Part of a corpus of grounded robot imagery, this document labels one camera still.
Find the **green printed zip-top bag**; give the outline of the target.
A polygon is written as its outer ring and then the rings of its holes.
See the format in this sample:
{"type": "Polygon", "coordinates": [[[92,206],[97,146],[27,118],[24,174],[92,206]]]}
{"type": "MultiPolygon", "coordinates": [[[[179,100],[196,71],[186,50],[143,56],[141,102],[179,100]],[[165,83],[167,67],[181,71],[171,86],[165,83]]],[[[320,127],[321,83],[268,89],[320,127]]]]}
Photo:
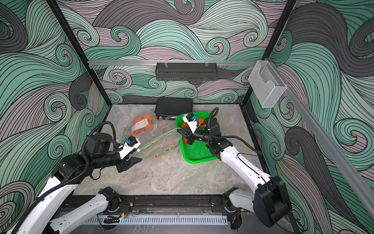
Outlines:
{"type": "Polygon", "coordinates": [[[131,135],[131,132],[128,131],[127,128],[124,128],[122,133],[121,133],[121,136],[119,138],[119,143],[121,145],[123,145],[125,143],[125,140],[131,135]]]}

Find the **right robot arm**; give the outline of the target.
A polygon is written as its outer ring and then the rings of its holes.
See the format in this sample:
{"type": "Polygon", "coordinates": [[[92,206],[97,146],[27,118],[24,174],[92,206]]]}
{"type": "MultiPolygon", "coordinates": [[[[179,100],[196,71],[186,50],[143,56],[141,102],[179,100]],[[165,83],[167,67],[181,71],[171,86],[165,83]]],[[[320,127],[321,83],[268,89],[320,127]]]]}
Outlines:
{"type": "Polygon", "coordinates": [[[216,115],[219,108],[214,108],[205,119],[190,112],[177,117],[182,124],[177,132],[185,139],[187,145],[196,141],[204,142],[209,152],[233,169],[251,189],[245,192],[234,189],[229,192],[229,204],[235,209],[245,209],[253,212],[259,221],[270,228],[291,212],[291,201],[285,182],[278,176],[271,176],[256,167],[239,152],[231,139],[237,139],[245,144],[258,156],[261,151],[252,147],[238,136],[223,136],[216,115]]]}

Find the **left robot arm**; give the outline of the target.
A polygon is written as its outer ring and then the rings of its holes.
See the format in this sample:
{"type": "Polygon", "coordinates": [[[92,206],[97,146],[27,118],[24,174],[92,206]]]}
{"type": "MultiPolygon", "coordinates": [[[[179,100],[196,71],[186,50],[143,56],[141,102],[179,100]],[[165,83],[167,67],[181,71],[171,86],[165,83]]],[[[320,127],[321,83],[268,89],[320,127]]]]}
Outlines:
{"type": "Polygon", "coordinates": [[[114,125],[108,121],[101,123],[88,134],[78,153],[66,156],[58,163],[41,194],[8,233],[69,234],[99,213],[117,212],[121,207],[120,195],[106,187],[68,214],[53,218],[77,186],[87,176],[92,176],[93,170],[114,166],[121,173],[141,162],[141,158],[131,157],[140,145],[135,136],[129,136],[119,144],[114,125]]]}

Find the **clear bag of oranges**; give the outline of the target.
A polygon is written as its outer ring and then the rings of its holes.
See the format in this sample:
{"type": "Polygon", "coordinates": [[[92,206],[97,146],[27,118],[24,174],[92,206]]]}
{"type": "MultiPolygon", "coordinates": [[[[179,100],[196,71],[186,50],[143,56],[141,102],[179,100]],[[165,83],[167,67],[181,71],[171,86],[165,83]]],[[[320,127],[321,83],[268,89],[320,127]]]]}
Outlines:
{"type": "Polygon", "coordinates": [[[130,128],[131,134],[136,137],[142,137],[149,134],[156,128],[156,117],[151,113],[134,118],[133,125],[130,128]]]}

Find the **black flat box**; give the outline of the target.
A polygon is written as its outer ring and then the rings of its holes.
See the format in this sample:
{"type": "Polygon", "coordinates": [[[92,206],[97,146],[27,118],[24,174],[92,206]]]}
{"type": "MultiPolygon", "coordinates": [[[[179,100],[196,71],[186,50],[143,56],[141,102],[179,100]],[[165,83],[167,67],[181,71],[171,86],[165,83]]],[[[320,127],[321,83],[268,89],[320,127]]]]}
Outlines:
{"type": "Polygon", "coordinates": [[[193,100],[190,98],[159,97],[155,107],[158,120],[175,120],[178,116],[193,111],[193,100]]]}

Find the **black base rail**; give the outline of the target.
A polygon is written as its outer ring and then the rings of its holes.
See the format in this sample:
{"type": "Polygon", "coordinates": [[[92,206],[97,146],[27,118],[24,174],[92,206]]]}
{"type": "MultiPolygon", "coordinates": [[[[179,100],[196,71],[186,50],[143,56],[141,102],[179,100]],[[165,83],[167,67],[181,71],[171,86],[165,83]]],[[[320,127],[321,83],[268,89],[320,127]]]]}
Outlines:
{"type": "Polygon", "coordinates": [[[243,209],[246,212],[259,212],[262,214],[288,213],[289,206],[280,199],[253,199],[246,194],[240,195],[120,195],[117,212],[136,213],[147,209],[187,209],[197,208],[214,213],[237,212],[243,209]]]}

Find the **black wall shelf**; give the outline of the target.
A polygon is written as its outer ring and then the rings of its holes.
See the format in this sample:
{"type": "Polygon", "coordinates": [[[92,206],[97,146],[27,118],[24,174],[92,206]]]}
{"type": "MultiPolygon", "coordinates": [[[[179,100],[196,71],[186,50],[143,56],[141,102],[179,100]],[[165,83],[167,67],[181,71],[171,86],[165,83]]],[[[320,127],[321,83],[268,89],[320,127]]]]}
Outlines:
{"type": "Polygon", "coordinates": [[[159,81],[215,81],[218,78],[216,63],[197,62],[161,62],[155,68],[159,81]]]}

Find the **clear acrylic wall holder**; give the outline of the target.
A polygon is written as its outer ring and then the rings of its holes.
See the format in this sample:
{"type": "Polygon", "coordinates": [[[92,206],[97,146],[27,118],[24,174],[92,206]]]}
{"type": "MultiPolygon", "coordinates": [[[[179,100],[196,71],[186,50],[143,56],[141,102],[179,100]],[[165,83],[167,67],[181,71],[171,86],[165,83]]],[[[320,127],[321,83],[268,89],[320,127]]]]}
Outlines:
{"type": "Polygon", "coordinates": [[[273,108],[287,90],[276,65],[268,60],[256,62],[248,81],[263,108],[273,108]]]}

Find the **aluminium wall rail right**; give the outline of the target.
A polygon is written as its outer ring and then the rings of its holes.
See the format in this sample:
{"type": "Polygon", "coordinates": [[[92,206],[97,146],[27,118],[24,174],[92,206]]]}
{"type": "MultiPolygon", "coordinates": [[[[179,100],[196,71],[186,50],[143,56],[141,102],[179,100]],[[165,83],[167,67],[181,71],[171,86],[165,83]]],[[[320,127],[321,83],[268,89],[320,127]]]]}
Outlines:
{"type": "Polygon", "coordinates": [[[285,94],[289,97],[294,108],[299,112],[305,123],[314,132],[314,135],[320,146],[326,151],[330,160],[336,165],[343,177],[346,179],[352,190],[355,192],[361,203],[364,205],[371,217],[374,216],[374,192],[372,188],[364,180],[363,176],[354,167],[350,160],[346,157],[343,150],[335,143],[329,133],[325,130],[315,115],[305,106],[299,99],[293,87],[284,79],[276,65],[266,59],[270,67],[276,73],[276,79],[282,81],[285,86],[285,94]]]}

